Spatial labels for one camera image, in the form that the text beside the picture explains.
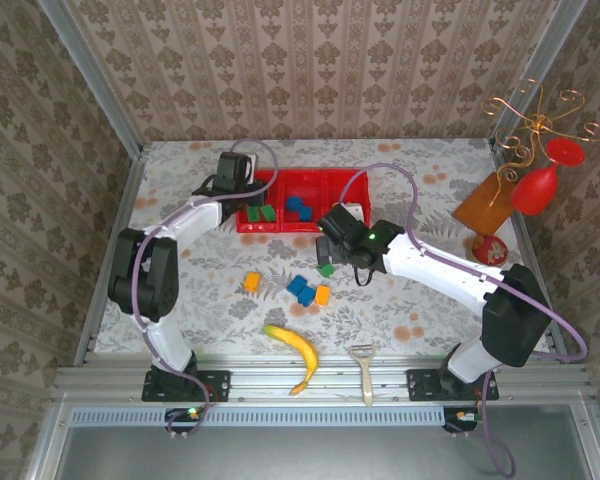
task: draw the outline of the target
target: red tray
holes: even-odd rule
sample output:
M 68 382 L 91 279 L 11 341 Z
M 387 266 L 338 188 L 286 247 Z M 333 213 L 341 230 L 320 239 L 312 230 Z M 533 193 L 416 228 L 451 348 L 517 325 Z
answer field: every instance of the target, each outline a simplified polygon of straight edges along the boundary
M 280 170 L 267 198 L 267 204 L 276 210 L 276 221 L 250 223 L 246 210 L 240 210 L 236 216 L 236 229 L 238 233 L 319 232 L 316 222 L 340 199 L 344 186 L 356 172 L 358 170 L 346 168 Z M 272 176 L 273 170 L 255 173 L 255 178 L 266 182 Z M 297 212 L 287 211 L 287 198 L 292 196 L 302 197 L 304 204 L 313 209 L 310 222 L 300 222 Z M 362 205 L 365 222 L 371 225 L 369 178 L 366 173 L 351 185 L 344 201 Z

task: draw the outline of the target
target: cable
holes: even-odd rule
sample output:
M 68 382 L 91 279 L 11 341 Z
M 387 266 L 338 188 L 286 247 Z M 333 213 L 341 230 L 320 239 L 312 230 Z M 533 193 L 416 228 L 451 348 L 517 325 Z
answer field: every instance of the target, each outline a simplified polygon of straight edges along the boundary
M 238 145 L 240 145 L 241 143 L 244 143 L 244 142 L 257 143 L 257 144 L 261 145 L 262 147 L 264 147 L 264 149 L 267 150 L 269 152 L 269 154 L 271 155 L 271 159 L 273 160 L 274 170 L 273 170 L 273 176 L 271 177 L 269 182 L 267 182 L 266 185 L 264 185 L 263 187 L 255 190 L 253 192 L 234 193 L 234 194 L 228 194 L 228 195 L 219 195 L 217 197 L 202 198 L 202 199 L 196 200 L 192 204 L 188 204 L 185 208 L 177 210 L 175 213 L 173 213 L 172 215 L 167 217 L 166 220 L 164 220 L 158 227 L 156 227 L 154 230 L 152 230 L 144 238 L 144 240 L 138 247 L 138 251 L 136 253 L 136 258 L 133 262 L 133 271 L 131 273 L 131 309 L 133 312 L 133 319 L 138 324 L 138 327 L 140 328 L 140 331 L 142 332 L 142 338 L 145 341 L 145 343 L 147 344 L 147 347 L 149 348 L 151 355 L 153 355 L 153 357 L 156 359 L 156 362 L 162 367 L 163 370 L 165 370 L 173 375 L 177 375 L 179 377 L 182 377 L 186 380 L 193 382 L 204 393 L 204 409 L 202 410 L 202 413 L 200 414 L 198 422 L 189 432 L 190 434 L 196 432 L 200 428 L 202 423 L 204 422 L 204 418 L 210 407 L 209 391 L 207 390 L 205 385 L 200 380 L 198 380 L 196 377 L 186 374 L 184 372 L 180 372 L 180 371 L 176 370 L 175 368 L 171 367 L 171 365 L 169 365 L 166 361 L 164 361 L 162 359 L 162 357 L 160 356 L 160 354 L 154 347 L 153 343 L 151 342 L 151 339 L 149 338 L 149 334 L 147 331 L 147 323 L 142 320 L 142 315 L 140 314 L 140 307 L 138 305 L 138 279 L 140 277 L 140 267 L 142 265 L 142 257 L 144 255 L 145 250 L 147 249 L 147 246 L 149 245 L 149 242 L 151 242 L 151 240 L 156 235 L 158 235 L 158 233 L 160 233 L 163 230 L 168 229 L 176 220 L 179 220 L 180 218 L 189 214 L 193 210 L 193 208 L 200 206 L 200 205 L 204 205 L 205 203 L 219 202 L 222 200 L 232 200 L 232 199 L 236 199 L 236 198 L 248 198 L 248 197 L 252 197 L 255 195 L 259 195 L 260 193 L 263 193 L 264 191 L 268 190 L 269 187 L 271 187 L 271 185 L 273 185 L 273 183 L 278 178 L 278 157 L 277 157 L 276 153 L 273 151 L 273 149 L 269 145 L 267 145 L 266 143 L 264 143 L 261 140 L 255 140 L 255 139 L 237 140 L 231 146 L 230 150 L 234 151 L 234 149 Z
M 462 263 L 456 262 L 454 260 L 451 260 L 450 258 L 446 258 L 443 257 L 441 255 L 438 255 L 436 253 L 433 253 L 429 250 L 427 250 L 421 243 L 420 241 L 416 238 L 416 236 L 413 233 L 413 222 L 414 222 L 414 215 L 415 215 L 415 211 L 416 208 L 418 206 L 418 185 L 416 184 L 415 179 L 413 178 L 413 175 L 411 175 L 411 173 L 409 173 L 407 170 L 405 170 L 404 168 L 400 167 L 399 165 L 394 165 L 392 163 L 374 163 L 372 165 L 368 165 L 367 167 L 362 168 L 361 170 L 359 170 L 358 172 L 356 172 L 347 182 L 347 184 L 345 185 L 344 189 L 342 190 L 342 194 L 340 195 L 340 200 L 339 203 L 343 203 L 344 202 L 344 198 L 347 194 L 347 192 L 349 191 L 349 188 L 351 187 L 351 184 L 363 173 L 373 169 L 373 168 L 378 168 L 378 167 L 384 167 L 384 168 L 390 168 L 392 170 L 396 170 L 400 173 L 402 173 L 407 180 L 409 180 L 409 183 L 411 183 L 411 187 L 413 188 L 413 200 L 411 202 L 411 205 L 409 206 L 409 210 L 407 212 L 407 224 L 405 227 L 405 233 L 407 234 L 407 236 L 409 237 L 409 240 L 411 241 L 411 243 L 420 251 L 424 251 L 425 255 L 427 255 L 428 257 L 433 258 L 434 260 L 437 260 L 441 263 L 444 263 L 445 265 L 449 265 L 450 267 L 456 268 L 458 270 L 461 270 L 465 273 L 469 273 L 471 275 L 474 275 L 476 277 L 485 277 L 485 280 L 493 283 L 494 285 L 502 288 L 503 290 L 506 290 L 507 292 L 509 292 L 510 294 L 518 297 L 519 299 L 527 302 L 529 305 L 537 308 L 538 310 L 540 310 L 542 313 L 544 313 L 545 315 L 549 316 L 550 318 L 552 318 L 553 320 L 555 320 L 556 322 L 558 322 L 565 330 L 567 330 L 567 332 L 569 332 L 569 334 L 573 337 L 573 339 L 576 341 L 576 343 L 578 344 L 578 346 L 580 347 L 580 352 L 574 355 L 557 355 L 557 354 L 553 354 L 553 353 L 547 353 L 547 352 L 539 352 L 539 351 L 535 351 L 533 352 L 534 355 L 538 356 L 538 357 L 544 357 L 544 358 L 551 358 L 551 359 L 555 359 L 555 360 L 561 360 L 561 361 L 565 361 L 565 362 L 575 362 L 578 360 L 583 360 L 584 358 L 586 358 L 587 354 L 588 354 L 588 347 L 587 344 L 585 343 L 584 339 L 582 338 L 582 336 L 576 331 L 575 328 L 573 328 L 571 326 L 571 324 L 569 322 L 567 322 L 565 319 L 563 319 L 561 316 L 559 316 L 557 313 L 555 313 L 553 310 L 545 307 L 544 305 L 542 305 L 540 302 L 538 302 L 537 300 L 531 298 L 530 296 L 528 296 L 525 293 L 522 293 L 520 291 L 518 291 L 517 289 L 513 288 L 510 285 L 507 285 L 504 282 L 501 282 L 500 280 L 498 280 L 497 278 L 494 278 L 490 275 L 485 275 L 483 272 L 480 272 L 479 270 L 476 270 L 474 268 L 471 268 L 467 265 L 464 265 Z
M 204 182 L 202 182 L 202 184 L 201 184 L 201 185 L 200 185 L 198 188 L 196 188 L 196 189 L 194 190 L 194 192 L 192 193 L 192 195 L 197 195 L 197 194 L 198 194 L 198 192 L 200 192 L 200 191 L 204 190 L 205 188 L 207 188 L 207 185 L 209 185 L 209 182 L 210 182 L 211 180 L 215 180 L 215 178 L 216 178 L 217 176 L 218 176 L 218 175 L 216 175 L 215 173 L 213 173 L 213 174 L 209 175 L 207 178 L 205 178 L 205 179 L 204 179 Z
M 489 379 L 491 378 L 491 370 L 489 370 L 484 376 L 484 383 L 482 384 L 482 405 L 480 406 L 480 412 L 482 414 L 482 433 L 485 439 L 485 445 L 487 447 L 487 452 L 489 453 L 489 457 L 491 457 L 491 462 L 493 466 L 496 467 L 498 473 L 502 475 L 504 478 L 513 478 L 516 476 L 516 461 L 513 458 L 513 454 L 509 447 L 502 441 L 496 437 L 492 437 L 489 433 L 489 422 L 487 420 L 487 393 L 489 392 Z M 496 452 L 493 449 L 493 444 L 498 443 L 501 448 L 504 449 L 505 453 L 509 457 L 509 462 L 511 462 L 511 471 L 507 473 L 498 460 L 496 456 Z
M 173 423 L 176 421 L 177 418 L 180 417 L 184 417 L 184 416 L 189 416 L 189 418 L 191 418 L 191 416 L 189 415 L 189 413 L 187 412 L 187 410 L 185 411 L 177 411 L 177 412 L 173 412 L 171 415 L 169 415 L 169 419 L 167 421 L 167 432 L 169 432 L 169 435 L 174 438 L 176 433 L 173 431 Z M 192 427 L 190 429 L 188 429 L 186 432 L 187 436 L 190 433 L 193 433 L 195 427 Z
M 353 276 L 356 278 L 356 283 L 358 284 L 359 287 L 366 287 L 367 285 L 369 285 L 371 283 L 371 279 L 373 278 L 373 272 L 375 272 L 375 270 L 370 270 L 369 275 L 367 276 L 367 281 L 364 283 L 361 283 L 360 276 L 358 275 L 358 267 L 353 267 Z

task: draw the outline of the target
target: gray floor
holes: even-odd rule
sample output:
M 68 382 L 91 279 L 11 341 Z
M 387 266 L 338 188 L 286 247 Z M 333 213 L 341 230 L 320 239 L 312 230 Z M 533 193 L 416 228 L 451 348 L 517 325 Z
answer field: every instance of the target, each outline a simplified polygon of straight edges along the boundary
M 585 480 L 565 408 L 493 408 L 491 426 L 518 464 L 516 479 Z M 371 480 L 501 478 L 482 437 L 431 427 L 201 429 L 171 440 L 159 428 L 74 428 L 62 480 Z

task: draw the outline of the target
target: banana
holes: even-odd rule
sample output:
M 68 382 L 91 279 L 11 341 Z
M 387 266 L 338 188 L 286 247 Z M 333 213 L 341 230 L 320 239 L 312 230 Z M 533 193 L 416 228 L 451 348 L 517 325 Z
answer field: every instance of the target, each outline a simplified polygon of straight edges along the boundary
M 304 362 L 307 365 L 307 374 L 305 375 L 304 380 L 293 387 L 293 389 L 289 392 L 289 395 L 299 394 L 302 390 L 307 388 L 309 380 L 320 365 L 320 359 L 318 358 L 318 352 L 316 351 L 316 348 L 297 333 L 276 325 L 265 325 L 264 333 L 271 338 L 275 338 L 276 340 L 280 340 L 281 342 L 291 345 L 293 348 L 298 350 L 300 355 L 302 355 L 302 358 L 304 358 Z

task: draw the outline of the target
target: blue block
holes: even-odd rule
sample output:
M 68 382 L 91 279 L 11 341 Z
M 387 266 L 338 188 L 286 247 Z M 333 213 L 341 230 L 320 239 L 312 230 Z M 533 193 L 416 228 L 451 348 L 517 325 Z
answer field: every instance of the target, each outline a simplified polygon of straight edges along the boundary
M 287 210 L 290 212 L 299 212 L 303 205 L 302 197 L 287 198 Z
M 287 290 L 289 293 L 295 295 L 296 297 L 300 294 L 302 289 L 307 286 L 307 279 L 302 275 L 296 275 L 291 283 L 287 285 Z
M 311 287 L 304 287 L 300 294 L 298 295 L 298 303 L 303 307 L 308 307 L 313 302 L 313 299 L 316 298 L 316 291 Z
M 301 222 L 310 222 L 311 221 L 311 207 L 302 207 L 300 209 L 300 221 Z

